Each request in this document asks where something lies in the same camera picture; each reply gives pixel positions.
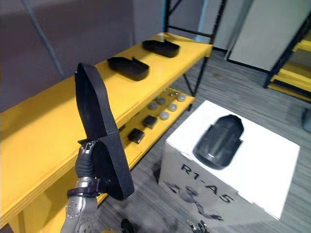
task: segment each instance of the white box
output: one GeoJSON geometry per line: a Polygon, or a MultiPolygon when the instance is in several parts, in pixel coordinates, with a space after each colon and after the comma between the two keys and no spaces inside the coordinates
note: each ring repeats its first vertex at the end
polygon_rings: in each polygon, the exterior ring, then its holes
{"type": "Polygon", "coordinates": [[[166,140],[159,185],[211,227],[279,220],[299,150],[280,135],[205,101],[166,140]],[[229,166],[215,170],[192,151],[210,125],[229,114],[242,120],[243,142],[229,166]]]}

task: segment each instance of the yellow shelf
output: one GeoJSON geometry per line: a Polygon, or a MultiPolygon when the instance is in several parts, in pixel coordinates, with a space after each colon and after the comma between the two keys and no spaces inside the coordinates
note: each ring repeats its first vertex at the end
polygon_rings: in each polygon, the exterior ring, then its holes
{"type": "Polygon", "coordinates": [[[293,51],[306,50],[311,52],[311,33],[309,33],[304,39],[302,39],[294,48],[293,51]]]}
{"type": "MultiPolygon", "coordinates": [[[[159,108],[154,111],[144,108],[132,119],[130,119],[126,123],[125,128],[121,131],[121,138],[125,146],[126,158],[131,169],[194,101],[194,97],[186,96],[186,100],[184,102],[177,102],[176,96],[168,96],[169,92],[174,92],[174,90],[169,89],[168,92],[160,94],[167,99],[167,103],[165,105],[159,106],[159,108]],[[177,110],[175,112],[167,110],[169,103],[175,103],[177,105],[177,110]],[[163,110],[170,114],[168,120],[161,120],[158,118],[157,123],[152,130],[142,126],[141,122],[147,115],[157,117],[163,110]],[[145,132],[145,137],[139,144],[130,142],[127,139],[128,134],[133,128],[138,128],[145,132]]],[[[74,169],[72,168],[63,177],[39,195],[34,201],[32,201],[26,208],[24,208],[23,212],[10,221],[10,226],[14,232],[60,232],[60,229],[65,221],[65,205],[67,202],[66,191],[74,186],[76,180],[77,178],[74,169]]],[[[106,197],[107,195],[101,195],[99,196],[98,201],[101,202],[106,197]]]]}
{"type": "Polygon", "coordinates": [[[273,79],[311,92],[311,68],[308,66],[288,62],[273,79]]]}
{"type": "Polygon", "coordinates": [[[278,85],[275,83],[270,83],[268,85],[268,88],[282,92],[282,93],[287,94],[287,95],[294,96],[294,97],[301,99],[301,100],[304,100],[304,101],[311,102],[311,96],[304,95],[302,93],[299,93],[296,90],[292,90],[290,88],[287,88],[287,87],[284,87],[284,86],[281,86],[281,85],[278,85]]]}
{"type": "MultiPolygon", "coordinates": [[[[152,39],[180,45],[179,54],[165,58],[138,44],[116,55],[135,56],[148,64],[149,74],[142,81],[132,81],[110,70],[107,61],[96,65],[118,127],[201,58],[209,57],[212,49],[212,45],[170,33],[152,39]]],[[[79,148],[77,141],[86,137],[76,107],[74,77],[12,107],[1,118],[0,227],[70,171],[79,148]]]]}

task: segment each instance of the black metal rack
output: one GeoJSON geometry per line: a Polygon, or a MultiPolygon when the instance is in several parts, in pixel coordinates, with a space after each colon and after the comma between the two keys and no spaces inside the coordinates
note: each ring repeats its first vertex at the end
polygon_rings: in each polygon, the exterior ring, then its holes
{"type": "Polygon", "coordinates": [[[268,76],[266,78],[266,82],[263,85],[264,88],[268,87],[271,78],[274,75],[276,75],[279,72],[279,70],[285,65],[285,63],[288,61],[288,59],[290,58],[290,56],[293,53],[293,48],[296,46],[296,44],[299,41],[301,41],[306,36],[306,34],[310,30],[310,28],[311,28],[311,12],[307,16],[306,20],[303,22],[301,27],[299,28],[299,30],[297,31],[296,35],[290,41],[290,43],[288,44],[287,48],[282,53],[282,55],[280,56],[278,61],[275,63],[272,70],[268,73],[268,76]]]}
{"type": "MultiPolygon", "coordinates": [[[[171,0],[165,0],[165,6],[164,6],[165,7],[165,13],[164,13],[164,20],[165,20],[165,22],[164,22],[164,32],[168,32],[169,28],[171,28],[171,29],[182,31],[182,32],[187,32],[187,33],[191,33],[191,34],[195,34],[195,35],[200,35],[200,36],[204,36],[204,37],[210,38],[209,44],[212,44],[214,42],[215,37],[216,37],[216,33],[217,33],[217,30],[218,30],[218,27],[219,27],[219,23],[221,21],[221,18],[222,18],[224,9],[225,9],[226,0],[222,0],[222,2],[221,2],[221,5],[220,5],[219,10],[218,10],[218,14],[217,14],[216,22],[215,22],[214,27],[213,27],[212,34],[192,31],[192,30],[188,30],[188,29],[185,29],[185,28],[180,28],[180,27],[176,27],[176,26],[170,25],[170,16],[176,10],[176,8],[179,6],[181,1],[182,0],[178,0],[175,3],[175,5],[173,7],[171,7],[171,2],[172,1],[171,0]]],[[[201,64],[201,69],[200,69],[200,72],[199,72],[199,75],[198,75],[198,78],[197,78],[197,81],[196,81],[196,84],[195,84],[195,87],[194,87],[194,90],[192,89],[186,74],[183,75],[184,78],[185,78],[185,82],[187,84],[187,87],[188,87],[188,89],[190,91],[190,94],[193,97],[195,97],[197,92],[198,92],[198,88],[199,88],[199,85],[201,83],[201,79],[202,79],[202,76],[203,76],[203,73],[204,73],[207,61],[208,61],[208,57],[204,57],[203,62],[201,64]]]]}

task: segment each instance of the black object on floor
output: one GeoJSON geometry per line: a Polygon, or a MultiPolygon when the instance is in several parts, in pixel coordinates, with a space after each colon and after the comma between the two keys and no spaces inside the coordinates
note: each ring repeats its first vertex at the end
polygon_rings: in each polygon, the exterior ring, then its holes
{"type": "Polygon", "coordinates": [[[242,141],[242,121],[234,115],[219,118],[201,137],[193,150],[195,157],[213,169],[228,166],[242,141]]]}
{"type": "Polygon", "coordinates": [[[149,66],[135,57],[132,60],[125,57],[112,57],[108,59],[109,67],[134,81],[146,78],[149,66]]]}
{"type": "Polygon", "coordinates": [[[122,220],[121,229],[122,229],[122,233],[135,233],[133,225],[127,218],[122,220]]]}
{"type": "Polygon", "coordinates": [[[147,51],[170,58],[175,57],[179,52],[179,45],[167,40],[164,40],[164,42],[157,40],[145,40],[142,42],[142,47],[147,51]]]}
{"type": "Polygon", "coordinates": [[[301,117],[302,128],[311,133],[311,109],[305,109],[301,117]]]}
{"type": "Polygon", "coordinates": [[[142,124],[149,129],[153,129],[157,122],[157,118],[151,115],[148,115],[143,121],[142,124]]]}
{"type": "Polygon", "coordinates": [[[139,144],[144,136],[145,133],[143,131],[134,128],[128,135],[128,139],[136,144],[139,144]]]}

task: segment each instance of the black metal shelf frame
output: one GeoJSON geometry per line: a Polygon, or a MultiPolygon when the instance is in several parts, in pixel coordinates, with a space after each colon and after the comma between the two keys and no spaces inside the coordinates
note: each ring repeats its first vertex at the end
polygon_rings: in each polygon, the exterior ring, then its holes
{"type": "MultiPolygon", "coordinates": [[[[215,24],[214,24],[214,27],[213,27],[212,34],[192,31],[192,30],[188,30],[188,29],[184,29],[184,28],[180,28],[180,27],[176,27],[176,26],[170,25],[170,16],[176,10],[176,8],[179,6],[179,4],[181,2],[182,2],[182,0],[178,0],[174,4],[174,6],[171,7],[172,1],[171,0],[165,0],[165,6],[164,6],[165,7],[165,12],[164,12],[164,20],[165,20],[165,22],[164,22],[164,32],[168,32],[169,29],[171,28],[171,29],[182,31],[182,32],[187,32],[187,33],[191,33],[191,34],[195,34],[195,35],[200,35],[200,36],[204,36],[204,37],[210,38],[209,44],[213,44],[214,40],[215,40],[215,37],[216,37],[216,33],[217,33],[217,30],[218,30],[218,27],[219,27],[219,24],[220,24],[220,21],[221,21],[221,18],[222,18],[223,13],[224,13],[226,0],[222,0],[222,2],[221,2],[221,5],[220,5],[219,10],[218,10],[217,18],[216,18],[216,21],[215,21],[215,24]]],[[[203,73],[204,73],[207,61],[208,61],[208,57],[204,57],[203,58],[203,62],[201,64],[201,69],[200,69],[200,72],[199,72],[199,75],[198,75],[198,78],[197,78],[197,81],[196,81],[194,89],[192,89],[186,74],[183,75],[184,78],[185,78],[185,82],[187,84],[187,87],[188,87],[188,89],[190,91],[190,94],[193,97],[195,97],[197,92],[198,92],[198,88],[199,88],[199,85],[201,83],[202,76],[203,76],[203,73]]]]}

